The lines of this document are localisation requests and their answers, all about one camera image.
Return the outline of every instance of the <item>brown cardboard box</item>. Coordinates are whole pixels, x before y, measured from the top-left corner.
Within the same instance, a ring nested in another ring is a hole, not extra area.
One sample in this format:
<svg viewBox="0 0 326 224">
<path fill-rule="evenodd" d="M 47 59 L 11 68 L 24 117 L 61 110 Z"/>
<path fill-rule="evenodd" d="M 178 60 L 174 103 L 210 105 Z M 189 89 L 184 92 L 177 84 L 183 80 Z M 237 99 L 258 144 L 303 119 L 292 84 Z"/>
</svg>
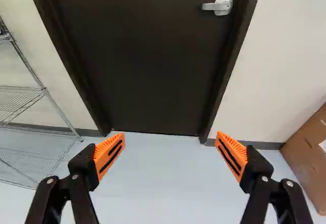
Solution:
<svg viewBox="0 0 326 224">
<path fill-rule="evenodd" d="M 282 147 L 281 152 L 320 215 L 326 215 L 326 103 Z"/>
</svg>

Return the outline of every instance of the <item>door lever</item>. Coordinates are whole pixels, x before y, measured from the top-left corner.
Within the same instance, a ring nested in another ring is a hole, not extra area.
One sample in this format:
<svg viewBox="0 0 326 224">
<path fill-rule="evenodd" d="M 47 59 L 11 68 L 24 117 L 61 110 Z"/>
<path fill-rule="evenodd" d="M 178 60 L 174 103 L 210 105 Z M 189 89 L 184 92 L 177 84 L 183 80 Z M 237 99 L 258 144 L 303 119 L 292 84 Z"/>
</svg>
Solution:
<svg viewBox="0 0 326 224">
<path fill-rule="evenodd" d="M 213 10 L 215 15 L 228 15 L 231 12 L 233 0 L 215 0 L 215 3 L 204 3 L 202 10 Z"/>
</svg>

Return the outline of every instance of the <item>bolt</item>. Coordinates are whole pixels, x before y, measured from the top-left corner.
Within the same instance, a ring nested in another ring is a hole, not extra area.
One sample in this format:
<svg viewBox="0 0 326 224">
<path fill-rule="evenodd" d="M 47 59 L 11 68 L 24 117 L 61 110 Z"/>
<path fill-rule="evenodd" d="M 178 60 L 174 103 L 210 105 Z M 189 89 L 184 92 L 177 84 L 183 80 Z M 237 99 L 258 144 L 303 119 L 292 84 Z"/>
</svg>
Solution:
<svg viewBox="0 0 326 224">
<path fill-rule="evenodd" d="M 286 181 L 286 184 L 287 184 L 288 186 L 290 186 L 290 187 L 293 187 L 293 182 L 291 182 L 291 181 Z"/>
<path fill-rule="evenodd" d="M 262 179 L 264 182 L 268 182 L 268 178 L 267 178 L 266 176 L 263 176 L 261 179 Z"/>
<path fill-rule="evenodd" d="M 48 180 L 46 181 L 46 184 L 50 184 L 50 183 L 52 183 L 52 182 L 53 182 L 53 179 L 50 178 L 50 179 L 48 179 Z"/>
</svg>

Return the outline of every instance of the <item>gray baseboard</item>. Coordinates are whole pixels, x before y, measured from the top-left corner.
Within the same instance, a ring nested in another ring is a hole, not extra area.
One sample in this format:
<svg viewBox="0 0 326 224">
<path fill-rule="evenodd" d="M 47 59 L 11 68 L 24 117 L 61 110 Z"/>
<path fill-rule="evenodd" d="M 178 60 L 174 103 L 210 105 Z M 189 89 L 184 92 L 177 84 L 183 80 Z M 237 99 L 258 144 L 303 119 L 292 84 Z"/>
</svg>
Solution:
<svg viewBox="0 0 326 224">
<path fill-rule="evenodd" d="M 244 146 L 252 145 L 255 149 L 268 149 L 268 150 L 278 150 L 282 147 L 284 143 L 271 143 L 271 142 L 257 142 L 257 141 L 239 141 Z M 204 145 L 214 146 L 215 139 L 208 138 Z"/>
<path fill-rule="evenodd" d="M 51 131 L 70 131 L 68 127 L 42 126 L 42 125 L 32 125 L 32 124 L 23 124 L 23 123 L 9 123 L 8 126 L 24 127 L 24 128 L 39 129 L 39 130 L 51 130 Z M 82 129 L 82 128 L 75 128 L 75 130 L 80 136 L 102 137 L 99 130 Z"/>
</svg>

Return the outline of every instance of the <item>metal shelving rack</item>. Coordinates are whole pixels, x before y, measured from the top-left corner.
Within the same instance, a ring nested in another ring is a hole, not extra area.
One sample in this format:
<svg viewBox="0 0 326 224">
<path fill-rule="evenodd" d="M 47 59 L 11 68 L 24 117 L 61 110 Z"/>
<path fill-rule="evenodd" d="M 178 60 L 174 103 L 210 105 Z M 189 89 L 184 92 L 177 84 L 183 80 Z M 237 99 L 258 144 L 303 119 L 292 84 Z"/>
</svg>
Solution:
<svg viewBox="0 0 326 224">
<path fill-rule="evenodd" d="M 83 140 L 32 69 L 1 17 L 0 41 L 11 43 L 37 84 L 35 88 L 0 86 L 0 182 L 36 188 L 40 180 L 53 174 L 74 143 Z M 10 125 L 43 97 L 50 101 L 70 132 Z"/>
</svg>

